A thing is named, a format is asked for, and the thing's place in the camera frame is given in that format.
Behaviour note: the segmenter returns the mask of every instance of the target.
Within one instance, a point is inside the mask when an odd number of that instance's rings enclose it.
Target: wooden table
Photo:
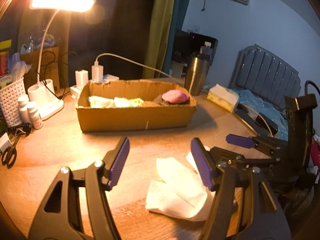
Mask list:
[[[77,119],[76,100],[66,96],[61,112],[45,121],[41,130],[18,142],[14,167],[10,170],[0,167],[0,201],[13,222],[27,235],[38,205],[60,167],[85,168],[103,158],[125,135],[131,143],[130,154],[118,185],[107,193],[122,239],[197,239],[203,222],[172,219],[145,210],[150,182],[159,179],[156,158],[174,157],[191,168],[185,157],[193,137],[199,137],[209,147],[222,147],[246,157],[263,157],[256,150],[244,150],[226,143],[225,137],[229,133],[253,134],[236,117],[206,101],[205,97],[196,97],[198,110],[186,128],[84,134]],[[92,235],[83,190],[80,202],[85,232]],[[229,235],[235,233],[237,217],[235,213]]]

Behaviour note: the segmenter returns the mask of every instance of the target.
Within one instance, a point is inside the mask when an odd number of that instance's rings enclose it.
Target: desk lamp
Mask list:
[[[52,79],[46,79],[40,81],[40,67],[41,58],[43,51],[43,44],[47,35],[48,29],[60,10],[73,11],[73,12],[85,12],[91,9],[95,0],[32,0],[30,3],[30,9],[55,9],[42,37],[38,72],[37,72],[37,83],[28,88],[28,94],[30,101],[36,101],[40,111],[42,120],[46,120],[59,112],[64,107],[62,99],[58,98],[54,93]]]

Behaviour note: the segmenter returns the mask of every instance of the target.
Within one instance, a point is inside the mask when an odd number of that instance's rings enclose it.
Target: plastic basket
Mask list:
[[[0,106],[9,127],[22,124],[18,98],[25,95],[23,78],[0,90]]]

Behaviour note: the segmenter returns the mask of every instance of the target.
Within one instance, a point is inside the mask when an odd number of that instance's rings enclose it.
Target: blue curtain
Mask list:
[[[189,0],[174,0],[172,20],[169,31],[167,50],[164,56],[162,71],[169,74],[171,67],[171,55],[173,49],[174,33],[176,29],[181,30],[184,17],[186,16]]]

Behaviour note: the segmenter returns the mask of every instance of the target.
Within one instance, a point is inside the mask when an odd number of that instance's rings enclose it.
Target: purple rubber pad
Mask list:
[[[192,139],[191,141],[191,153],[197,168],[199,170],[202,182],[205,186],[208,187],[209,190],[213,190],[214,183],[212,181],[212,168],[209,167],[209,164],[204,156],[203,151],[205,151],[204,147],[199,145],[199,143]]]
[[[130,141],[128,138],[126,138],[109,172],[108,186],[110,190],[113,188],[113,186],[116,186],[118,184],[118,181],[119,181],[123,166],[125,164],[125,161],[127,160],[129,151],[130,151]]]
[[[227,135],[226,141],[227,143],[238,145],[240,147],[247,148],[247,149],[256,147],[256,143],[251,138],[242,137],[234,134]]]

